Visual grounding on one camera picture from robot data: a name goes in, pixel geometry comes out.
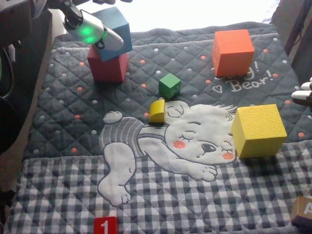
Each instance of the bear's leg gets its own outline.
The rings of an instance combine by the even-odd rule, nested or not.
[[[104,158],[110,172],[98,185],[98,192],[112,206],[125,204],[130,200],[130,194],[125,185],[136,170],[136,160],[131,148],[121,142],[110,143],[104,148]]]

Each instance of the bear's face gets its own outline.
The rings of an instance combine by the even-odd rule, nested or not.
[[[231,163],[235,160],[231,125],[232,106],[167,106],[169,127],[165,141],[178,157],[205,165]]]

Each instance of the dark red block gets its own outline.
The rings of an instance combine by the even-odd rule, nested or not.
[[[118,220],[116,217],[95,218],[93,234],[117,234]]]
[[[127,54],[103,62],[92,45],[89,50],[88,61],[94,81],[123,82],[128,66]]]

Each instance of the orange cube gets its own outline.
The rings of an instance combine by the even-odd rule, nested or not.
[[[217,77],[246,75],[253,56],[254,47],[247,29],[215,33],[212,57]]]

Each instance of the bear's pink cheek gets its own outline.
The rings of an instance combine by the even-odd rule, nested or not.
[[[233,153],[225,153],[225,154],[223,154],[223,158],[227,159],[227,160],[231,160],[234,158],[234,154]]]
[[[176,140],[174,142],[174,147],[177,148],[177,149],[183,149],[186,147],[185,143],[181,140]]]

